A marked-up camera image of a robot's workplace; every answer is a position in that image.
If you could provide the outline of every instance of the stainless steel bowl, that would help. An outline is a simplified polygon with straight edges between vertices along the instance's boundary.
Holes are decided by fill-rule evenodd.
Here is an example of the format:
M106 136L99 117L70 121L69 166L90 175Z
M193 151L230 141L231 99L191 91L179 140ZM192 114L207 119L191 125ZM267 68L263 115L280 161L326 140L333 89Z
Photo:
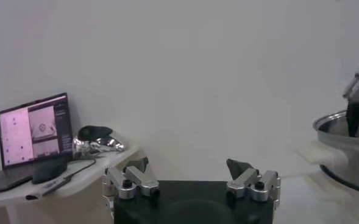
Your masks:
M345 115L346 111L340 111L324 116L313 123L313 128L318 132L320 142L341 150L348 158L345 166L322 166L322 170L359 191L359 138L349 137Z

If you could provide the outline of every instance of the white shelf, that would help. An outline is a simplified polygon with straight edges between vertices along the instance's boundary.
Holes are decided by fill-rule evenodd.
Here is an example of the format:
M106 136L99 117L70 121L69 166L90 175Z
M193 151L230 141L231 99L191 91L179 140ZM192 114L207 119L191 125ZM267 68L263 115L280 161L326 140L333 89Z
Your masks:
M97 159L97 163L80 173L73 176L73 179L70 183L67 185L61 187L51 195L48 195L48 198L53 197L67 197L70 195L73 195L75 193L80 192L81 190L85 189L87 186L89 186L94 181L98 180L102 176L103 170L108 166L117 166L119 163L123 162L125 159L132 156L134 153L139 151L140 147L135 145L132 147L129 147L128 150L122 152L122 153L103 153L101 156L104 156L103 158ZM62 173L62 175L59 177L65 177L85 166L87 166L91 161L73 161L68 164L67 170ZM7 205L16 205L16 204L22 204L22 203L28 203L30 201L26 200L26 196L35 192L37 189L43 187L45 183L33 185L32 182L27 182L25 184L22 184L16 188L13 188L9 191L1 192L0 193L0 206L7 206Z

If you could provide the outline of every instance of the white wall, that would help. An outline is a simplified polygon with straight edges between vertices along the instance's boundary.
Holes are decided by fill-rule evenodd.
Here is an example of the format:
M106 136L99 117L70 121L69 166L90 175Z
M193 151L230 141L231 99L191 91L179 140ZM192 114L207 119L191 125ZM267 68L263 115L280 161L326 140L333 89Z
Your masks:
M67 91L75 130L113 127L159 179L308 172L294 149L358 69L359 0L0 0L0 110Z

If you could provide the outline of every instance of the computer mouse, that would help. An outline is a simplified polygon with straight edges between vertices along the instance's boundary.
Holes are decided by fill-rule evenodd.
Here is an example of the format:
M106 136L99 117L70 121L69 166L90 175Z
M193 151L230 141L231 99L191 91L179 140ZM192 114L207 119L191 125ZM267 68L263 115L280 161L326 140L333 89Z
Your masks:
M33 184L44 183L60 176L67 169L67 163L54 163L39 167L33 174Z

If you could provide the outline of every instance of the laptop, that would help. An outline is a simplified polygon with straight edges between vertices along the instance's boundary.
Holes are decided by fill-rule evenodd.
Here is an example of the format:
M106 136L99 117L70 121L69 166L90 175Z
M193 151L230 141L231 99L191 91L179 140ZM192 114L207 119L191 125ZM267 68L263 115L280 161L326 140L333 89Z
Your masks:
M30 181L36 169L72 158L67 93L0 111L0 192Z

